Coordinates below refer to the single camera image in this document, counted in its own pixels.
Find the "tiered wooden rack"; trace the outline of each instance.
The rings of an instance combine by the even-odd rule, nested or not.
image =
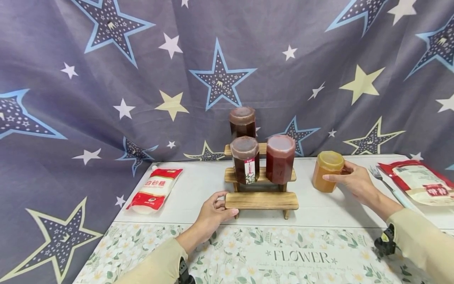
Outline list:
[[[266,155],[266,143],[259,143],[260,155]],[[224,155],[230,157],[232,151],[230,145],[226,145]],[[241,187],[246,186],[237,182],[235,170],[227,168],[224,174],[226,183],[232,183],[235,192],[226,196],[225,208],[237,208],[239,210],[283,210],[284,218],[289,217],[289,210],[299,208],[298,198],[294,192],[287,192],[287,184],[273,184],[266,178],[266,167],[260,167],[260,175],[256,184],[268,184],[277,186],[276,192],[241,192]],[[292,169],[290,181],[296,180],[295,169]]]

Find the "wooden shelf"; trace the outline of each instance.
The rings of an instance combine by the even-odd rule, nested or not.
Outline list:
[[[294,192],[230,192],[225,208],[247,210],[297,210],[298,198]]]
[[[259,143],[258,144],[260,155],[266,155],[266,143]],[[227,144],[224,148],[224,156],[230,157],[232,155],[232,151],[230,150],[230,144]]]
[[[237,178],[235,176],[234,168],[227,168],[224,174],[224,180],[227,183],[236,183]],[[291,170],[291,178],[290,181],[296,180],[296,173],[295,169]],[[260,167],[260,175],[256,183],[271,183],[268,178],[266,178],[266,167]]]

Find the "beige sleeve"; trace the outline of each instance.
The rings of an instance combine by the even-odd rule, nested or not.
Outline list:
[[[394,241],[404,257],[429,274],[437,284],[453,284],[454,238],[420,214],[403,209],[387,221],[394,225]]]
[[[188,259],[186,251],[176,239],[168,239],[115,284],[175,284],[181,257]]]

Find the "metal fork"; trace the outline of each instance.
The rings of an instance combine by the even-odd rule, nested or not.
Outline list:
[[[416,207],[411,201],[408,200],[408,198],[401,190],[393,189],[386,181],[383,180],[378,166],[370,166],[369,171],[374,176],[374,178],[381,181],[392,192],[394,197],[402,204],[402,206],[408,209],[412,209],[413,211],[420,213],[421,215],[424,215],[421,210],[418,209],[418,207]]]

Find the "right hand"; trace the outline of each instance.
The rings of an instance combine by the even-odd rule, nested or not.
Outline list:
[[[358,201],[370,207],[382,193],[372,184],[367,169],[345,161],[344,170],[348,174],[326,174],[323,179],[345,185]]]

